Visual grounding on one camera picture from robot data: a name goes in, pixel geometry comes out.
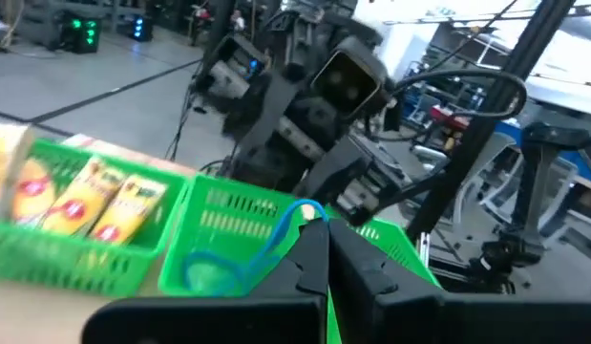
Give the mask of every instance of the black pole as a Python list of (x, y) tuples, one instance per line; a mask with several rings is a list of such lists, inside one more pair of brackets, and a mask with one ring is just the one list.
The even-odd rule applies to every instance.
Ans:
[(203, 63), (208, 63), (211, 54), (217, 49), (222, 39), (231, 31), (231, 15), (236, 8), (237, 0), (215, 0), (210, 4), (216, 6), (213, 22), (208, 33), (208, 42), (203, 52)]
[[(575, 1), (543, 0), (509, 55), (503, 72), (526, 79)], [(481, 105), (482, 111), (503, 111), (512, 103), (516, 93), (517, 90), (511, 84), (502, 80), (495, 81)], [(474, 118), (471, 121), (463, 134), (461, 144), (455, 149), (451, 162), (446, 166), (446, 174), (437, 183), (440, 186), (429, 192), (408, 226), (408, 237), (413, 243), (423, 232), (429, 233), (433, 230), (495, 131), (495, 125), (496, 120), (490, 118)]]
[(259, 25), (260, 28), (265, 25), (265, 22), (269, 20), (269, 18), (271, 18), (274, 13), (278, 11), (281, 4), (282, 0), (267, 0), (265, 2), (264, 14), (261, 16), (261, 23)]

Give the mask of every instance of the black cable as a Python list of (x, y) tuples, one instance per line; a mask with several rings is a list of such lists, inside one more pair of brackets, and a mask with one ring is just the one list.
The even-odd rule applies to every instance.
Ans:
[(191, 82), (189, 83), (189, 86), (187, 87), (187, 91), (184, 95), (184, 100), (182, 101), (182, 107), (180, 108), (179, 127), (177, 128), (177, 133), (174, 135), (172, 142), (168, 146), (168, 149), (166, 149), (166, 151), (165, 151), (164, 158), (168, 159), (168, 156), (170, 156), (170, 158), (169, 158), (170, 161), (174, 161), (177, 158), (180, 137), (182, 136), (182, 128), (184, 128), (184, 124), (189, 119), (189, 109), (191, 108), (191, 106), (193, 105), (193, 102), (196, 100), (196, 97), (197, 97), (197, 95), (194, 95), (195, 84), (196, 84), (196, 79), (198, 78), (198, 75), (200, 74), (200, 70), (201, 70), (202, 66), (203, 66), (203, 63), (200, 63), (198, 65), (198, 68), (196, 69), (196, 71), (191, 76)]
[[(524, 105), (526, 104), (526, 99), (527, 99), (527, 92), (526, 92), (526, 85), (524, 84), (524, 81), (522, 81), (519, 77), (516, 77), (514, 75), (510, 75), (507, 73), (503, 73), (502, 71), (494, 71), (494, 70), (453, 70), (453, 71), (435, 71), (435, 72), (427, 72), (427, 73), (423, 73), (423, 74), (419, 74), (419, 75), (413, 75), (410, 77), (406, 77), (404, 79), (402, 79), (401, 81), (397, 82), (394, 85), (394, 92), (396, 94), (402, 94), (402, 90), (405, 90), (406, 88), (412, 86), (413, 84), (415, 84), (416, 82), (419, 81), (427, 81), (429, 79), (434, 79), (434, 78), (438, 78), (438, 77), (453, 77), (453, 76), (485, 76), (485, 77), (491, 77), (494, 78), (495, 80), (497, 79), (503, 79), (507, 82), (511, 82), (513, 83), (516, 88), (517, 88), (517, 102), (516, 104), (513, 104), (512, 106), (510, 106), (509, 109), (500, 112), (500, 113), (485, 113), (485, 112), (478, 112), (478, 111), (469, 111), (469, 110), (463, 110), (463, 111), (454, 111), (452, 113), (451, 117), (484, 117), (484, 118), (495, 118), (497, 120), (503, 120), (503, 119), (507, 119), (507, 118), (512, 118), (513, 116), (519, 114), (519, 112), (522, 110), (522, 108), (524, 108)], [(444, 123), (445, 121), (449, 120), (449, 118), (445, 118), (443, 120), (440, 120), (437, 124), (441, 125), (442, 123)], [(417, 132), (416, 134), (412, 135), (412, 136), (408, 136), (408, 137), (399, 137), (399, 138), (386, 138), (386, 137), (380, 137), (377, 135), (373, 135), (371, 133), (365, 133), (363, 132), (363, 135), (366, 135), (370, 140), (379, 140), (379, 141), (385, 141), (385, 142), (400, 142), (400, 141), (408, 141), (408, 140), (415, 140), (418, 138), (421, 138), (427, 134), (430, 134), (430, 132), (432, 130), (434, 130), (437, 127), (437, 125), (432, 125), (430, 126), (428, 129)]]
[(515, 75), (511, 75), (502, 71), (495, 71), (495, 70), (452, 70), (452, 71), (435, 71), (435, 72), (426, 72), (419, 75), (413, 75), (406, 77), (400, 81), (398, 81), (394, 86), (394, 92), (398, 93), (406, 88), (412, 86), (416, 82), (419, 81), (428, 81), (434, 78), (440, 77), (467, 77), (467, 76), (478, 76), (478, 77), (490, 77), (494, 80), (503, 79), (504, 81), (511, 82), (517, 88), (517, 104), (516, 106), (510, 106), (509, 109), (500, 112), (500, 113), (484, 113), (478, 111), (458, 111), (454, 112), (456, 116), (470, 116), (470, 117), (485, 117), (485, 118), (494, 118), (494, 119), (507, 119), (512, 118), (513, 116), (517, 115), (524, 104), (526, 103), (526, 85), (524, 81)]
[(216, 164), (220, 164), (221, 167), (219, 169), (222, 169), (222, 166), (224, 164), (231, 163), (234, 160), (234, 156), (236, 155), (236, 150), (238, 149), (238, 145), (239, 144), (240, 144), (239, 142), (236, 142), (236, 144), (234, 144), (233, 149), (231, 150), (231, 153), (228, 156), (226, 156), (224, 159), (216, 160), (216, 161), (211, 161), (211, 162), (207, 163), (206, 165), (202, 166), (200, 168), (200, 172), (203, 173), (204, 170), (206, 170), (206, 169), (208, 170), (208, 172), (210, 172), (210, 167), (212, 167), (212, 166), (214, 166)]
[(219, 164), (219, 163), (220, 164), (223, 164), (224, 162), (225, 162), (225, 159), (221, 159), (221, 160), (217, 160), (217, 161), (211, 161), (211, 162), (207, 163), (206, 165), (202, 166), (200, 168), (200, 172), (201, 173), (205, 173), (205, 170), (210, 171), (210, 167), (212, 167), (212, 166), (214, 166), (216, 164)]
[[(407, 86), (399, 86), (399, 85), (403, 85), (404, 82), (408, 83), (409, 85), (413, 85), (413, 83), (418, 82), (418, 81), (426, 81), (428, 78), (435, 78), (438, 77), (437, 75), (434, 75), (434, 70), (441, 67), (444, 63), (446, 63), (447, 61), (449, 61), (451, 58), (453, 58), (454, 56), (456, 56), (458, 53), (460, 53), (460, 51), (463, 50), (463, 48), (465, 48), (465, 46), (467, 46), (467, 44), (471, 43), (472, 41), (474, 41), (476, 38), (478, 38), (482, 33), (484, 33), (487, 29), (489, 29), (493, 24), (495, 24), (495, 22), (501, 17), (503, 16), (503, 14), (505, 14), (511, 7), (513, 7), (516, 4), (517, 0), (513, 0), (511, 3), (509, 3), (505, 8), (503, 8), (503, 10), (501, 10), (499, 13), (497, 13), (490, 21), (488, 21), (488, 23), (486, 23), (486, 25), (484, 25), (482, 28), (480, 28), (476, 33), (474, 33), (473, 35), (469, 36), (465, 41), (463, 41), (456, 49), (454, 49), (451, 53), (447, 54), (446, 56), (444, 56), (441, 60), (439, 60), (438, 62), (436, 62), (434, 65), (432, 65), (426, 72), (420, 74), (420, 75), (415, 75), (415, 76), (422, 76), (420, 78), (418, 78), (416, 81), (409, 83), (410, 78), (405, 78), (399, 82), (397, 82), (395, 84), (394, 87), (394, 91), (393, 91), (393, 96), (394, 98), (397, 100), (397, 106), (399, 106), (398, 111), (396, 111), (396, 116), (402, 117), (403, 116), (403, 103), (405, 102), (405, 90), (407, 89)], [(503, 75), (500, 73), (500, 71), (492, 71), (492, 70), (481, 70), (483, 72), (494, 72), (493, 74), (491, 73), (484, 73), (484, 75), (481, 76), (489, 76), (489, 77), (493, 77), (493, 78), (500, 78)], [(461, 72), (461, 71), (444, 71), (444, 72)], [(453, 74), (448, 74), (449, 76), (461, 76), (461, 75), (453, 75)], [(520, 102), (525, 102), (526, 101), (526, 97), (522, 98), (522, 96), (526, 95), (526, 87), (523, 87), (523, 92), (522, 92), (522, 88), (519, 88), (519, 98), (518, 100), (520, 100), (518, 103)], [(477, 112), (469, 112), (469, 113), (453, 113), (453, 116), (462, 116), (462, 117), (492, 117), (492, 118), (496, 118), (496, 119), (507, 119), (507, 118), (511, 118), (515, 115), (517, 115), (520, 111), (521, 108), (516, 108), (515, 110), (517, 111), (511, 111), (510, 115), (508, 116), (507, 114), (504, 114), (504, 117), (501, 116), (485, 116), (488, 114), (484, 114), (484, 113), (477, 113)], [(445, 121), (447, 121), (448, 119), (445, 118), (443, 120), (440, 120), (437, 124), (443, 124)], [(428, 134), (430, 134), (430, 132), (432, 130), (434, 130), (435, 126), (430, 126), (428, 129), (423, 130), (421, 132), (417, 132), (414, 135), (408, 136), (408, 137), (400, 137), (400, 138), (381, 138), (379, 136), (375, 136), (373, 134), (369, 134), (367, 135), (371, 140), (381, 140), (381, 141), (386, 141), (386, 142), (399, 142), (399, 141), (408, 141), (408, 140), (416, 140), (418, 138), (424, 137)]]

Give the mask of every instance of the red logo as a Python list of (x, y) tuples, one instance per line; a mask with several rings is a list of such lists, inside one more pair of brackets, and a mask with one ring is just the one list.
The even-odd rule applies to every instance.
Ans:
[(19, 190), (27, 196), (38, 196), (47, 189), (48, 178), (35, 181), (25, 181), (19, 184)]
[(113, 242), (118, 236), (119, 229), (113, 225), (106, 225), (95, 234), (97, 240), (106, 242)]
[(61, 209), (69, 220), (78, 220), (85, 215), (85, 204), (79, 200), (69, 200)]

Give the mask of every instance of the black robotic arm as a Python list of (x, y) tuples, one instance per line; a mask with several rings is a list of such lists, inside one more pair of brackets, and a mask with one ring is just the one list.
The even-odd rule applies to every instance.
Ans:
[(539, 217), (550, 167), (560, 151), (580, 151), (591, 167), (591, 133), (542, 122), (522, 130), (524, 168), (517, 191), (512, 222), (498, 233), (498, 240), (482, 245), (482, 255), (470, 261), (471, 270), (487, 283), (502, 283), (512, 267), (540, 261), (545, 250), (539, 234)]

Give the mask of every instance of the metal frame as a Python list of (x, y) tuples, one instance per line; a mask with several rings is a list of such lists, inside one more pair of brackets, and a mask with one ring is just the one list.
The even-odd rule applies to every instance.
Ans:
[[(502, 71), (526, 79), (575, 1), (543, 0), (524, 29)], [(501, 111), (513, 103), (516, 94), (517, 89), (514, 86), (497, 80), (489, 89), (481, 108), (485, 112)], [(454, 151), (453, 158), (446, 167), (445, 175), (440, 178), (438, 185), (441, 186), (431, 190), (408, 226), (408, 237), (413, 243), (422, 232), (433, 230), (451, 199), (456, 196), (458, 188), (473, 167), (477, 156), (495, 131), (495, 126), (496, 120), (491, 118), (474, 118), (471, 121), (464, 132), (461, 144)]]
[[(567, 173), (563, 176), (564, 180), (562, 182), (562, 185), (559, 188), (558, 193), (552, 199), (552, 202), (548, 205), (548, 207), (543, 211), (543, 213), (541, 214), (541, 217), (539, 217), (538, 230), (541, 230), (542, 228), (544, 228), (545, 225), (547, 225), (547, 223), (550, 222), (550, 220), (552, 220), (552, 218), (559, 211), (562, 201), (564, 201), (564, 198), (569, 193), (569, 189), (571, 188), (571, 183), (578, 176), (578, 167), (574, 163), (572, 163), (566, 159), (563, 159), (563, 158), (559, 158), (559, 160), (560, 160), (560, 163), (564, 164), (565, 166), (568, 166)], [(480, 202), (480, 204), (486, 206), (490, 211), (492, 211), (494, 213), (494, 215), (496, 215), (498, 218), (500, 218), (504, 222), (510, 223), (511, 222), (511, 213), (513, 211), (513, 208), (510, 211), (505, 211), (503, 209), (505, 207), (511, 207), (511, 204), (513, 206), (516, 206), (516, 197), (517, 197), (517, 192), (515, 192), (514, 195), (510, 196), (508, 201), (506, 201), (501, 206), (495, 205), (492, 202), (491, 197), (486, 197), (484, 200), (482, 200), (482, 202)]]
[(505, 187), (507, 187), (507, 185), (509, 185), (509, 183), (512, 182), (512, 179), (516, 175), (518, 169), (522, 166), (523, 162), (524, 162), (524, 158), (520, 154), (517, 157), (517, 160), (514, 163), (514, 166), (512, 166), (509, 173), (507, 174), (509, 177), (507, 179), (505, 179), (505, 181), (503, 181), (503, 183), (501, 185), (499, 185), (498, 187), (495, 187), (495, 188), (493, 188), (493, 190), (489, 191), (486, 194), (486, 196), (479, 202), (479, 204), (487, 206), (488, 203), (490, 203), (494, 197), (496, 197), (501, 191), (503, 191), (505, 189)]
[[(570, 11), (565, 15), (565, 18), (576, 18), (591, 16), (591, 4), (573, 6), (573, 11)], [(534, 15), (535, 10), (521, 10), (521, 11), (508, 11), (506, 15), (498, 18), (497, 21), (508, 21), (508, 20), (524, 20), (531, 19)], [(467, 25), (470, 22), (487, 22), (496, 13), (481, 13), (481, 14), (462, 14), (462, 15), (433, 15), (425, 16), (421, 18), (408, 18), (405, 20), (389, 20), (385, 21), (385, 25), (397, 25), (397, 24), (441, 24), (441, 23), (464, 23)]]
[(463, 233), (465, 232), (462, 224), (462, 212), (465, 207), (465, 203), (468, 200), (467, 195), (472, 194), (471, 190), (479, 190), (479, 187), (481, 187), (481, 185), (477, 183), (476, 176), (479, 175), (479, 173), (483, 171), (486, 166), (493, 162), (502, 151), (509, 149), (510, 146), (515, 144), (516, 140), (514, 140), (514, 138), (502, 133), (493, 133), (489, 141), (486, 143), (486, 146), (480, 153), (478, 159), (475, 161), (475, 164), (472, 167), (465, 182), (462, 184), (458, 190), (458, 193), (456, 194), (452, 220), (453, 231), (455, 233), (463, 236)]

